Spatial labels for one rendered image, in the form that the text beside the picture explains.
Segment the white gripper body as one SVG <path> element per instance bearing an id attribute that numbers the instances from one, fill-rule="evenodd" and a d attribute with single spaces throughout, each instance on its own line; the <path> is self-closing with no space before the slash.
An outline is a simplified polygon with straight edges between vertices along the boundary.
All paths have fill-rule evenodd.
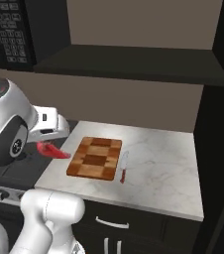
<path id="1" fill-rule="evenodd" d="M 59 114 L 42 113 L 39 115 L 37 124 L 30 130 L 28 142 L 40 142 L 69 135 L 69 125 Z"/>

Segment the checkered wooden cutting board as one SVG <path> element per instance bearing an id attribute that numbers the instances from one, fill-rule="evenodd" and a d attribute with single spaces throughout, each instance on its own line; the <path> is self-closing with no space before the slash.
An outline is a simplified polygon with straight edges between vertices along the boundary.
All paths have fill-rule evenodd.
<path id="1" fill-rule="evenodd" d="M 66 174 L 72 177 L 113 181 L 121 153 L 122 141 L 83 137 Z"/>

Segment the black fridge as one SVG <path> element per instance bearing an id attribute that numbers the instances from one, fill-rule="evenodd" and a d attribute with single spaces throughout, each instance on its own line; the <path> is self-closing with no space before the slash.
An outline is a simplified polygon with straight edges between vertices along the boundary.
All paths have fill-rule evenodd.
<path id="1" fill-rule="evenodd" d="M 224 0 L 212 51 L 224 70 Z M 224 254 L 224 86 L 203 88 L 194 142 L 204 219 L 192 254 Z"/>

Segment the black stove with hob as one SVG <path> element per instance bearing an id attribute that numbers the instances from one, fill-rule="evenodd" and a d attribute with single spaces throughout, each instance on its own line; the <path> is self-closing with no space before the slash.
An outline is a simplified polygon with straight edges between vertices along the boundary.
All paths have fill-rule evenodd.
<path id="1" fill-rule="evenodd" d="M 51 160 L 38 152 L 35 143 L 28 143 L 15 162 L 0 167 L 0 190 L 9 194 L 0 202 L 18 205 L 18 194 L 35 186 Z"/>

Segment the black microwave oven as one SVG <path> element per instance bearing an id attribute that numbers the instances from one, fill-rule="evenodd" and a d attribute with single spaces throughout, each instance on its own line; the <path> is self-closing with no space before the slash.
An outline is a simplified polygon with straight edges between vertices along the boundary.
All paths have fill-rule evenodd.
<path id="1" fill-rule="evenodd" d="M 25 0 L 0 0 L 0 68 L 32 71 L 36 63 Z"/>

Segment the dark cupboard door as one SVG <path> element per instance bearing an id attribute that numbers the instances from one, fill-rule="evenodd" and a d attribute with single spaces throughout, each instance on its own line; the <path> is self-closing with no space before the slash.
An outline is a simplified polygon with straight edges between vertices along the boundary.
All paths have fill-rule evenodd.
<path id="1" fill-rule="evenodd" d="M 192 254 L 189 251 L 165 246 L 163 243 L 142 241 L 138 237 L 113 236 L 113 251 L 117 254 L 117 241 L 122 241 L 121 254 Z"/>
<path id="2" fill-rule="evenodd" d="M 109 254 L 114 254 L 112 237 L 84 228 L 73 228 L 76 240 L 82 245 L 85 254 L 104 254 L 104 238 L 109 238 Z"/>

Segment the dark drawer front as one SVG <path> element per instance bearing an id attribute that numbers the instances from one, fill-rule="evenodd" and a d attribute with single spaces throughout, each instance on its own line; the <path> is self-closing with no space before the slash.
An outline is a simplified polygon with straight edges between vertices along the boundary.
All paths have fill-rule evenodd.
<path id="1" fill-rule="evenodd" d="M 196 238 L 200 223 L 194 220 L 166 216 L 158 213 L 137 210 L 97 201 L 85 200 L 85 212 L 80 224 L 102 231 L 113 231 L 128 237 L 140 237 L 145 240 L 162 241 L 175 245 L 191 245 Z M 130 224 L 129 229 L 119 229 L 100 224 L 100 219 Z"/>

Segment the red-handled kitchen knife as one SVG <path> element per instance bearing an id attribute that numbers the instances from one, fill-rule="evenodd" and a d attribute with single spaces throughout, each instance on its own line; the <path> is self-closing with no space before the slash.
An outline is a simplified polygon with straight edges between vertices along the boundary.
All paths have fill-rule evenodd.
<path id="1" fill-rule="evenodd" d="M 125 182 L 128 159 L 129 159 L 129 151 L 126 151 L 121 160 L 121 168 L 120 168 L 122 172 L 121 179 L 120 179 L 121 184 Z"/>

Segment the dark wall shelf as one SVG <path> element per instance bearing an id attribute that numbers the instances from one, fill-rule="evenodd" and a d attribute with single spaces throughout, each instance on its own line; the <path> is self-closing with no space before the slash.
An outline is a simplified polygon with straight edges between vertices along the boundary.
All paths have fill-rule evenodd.
<path id="1" fill-rule="evenodd" d="M 34 66 L 38 73 L 224 86 L 209 50 L 71 45 Z"/>

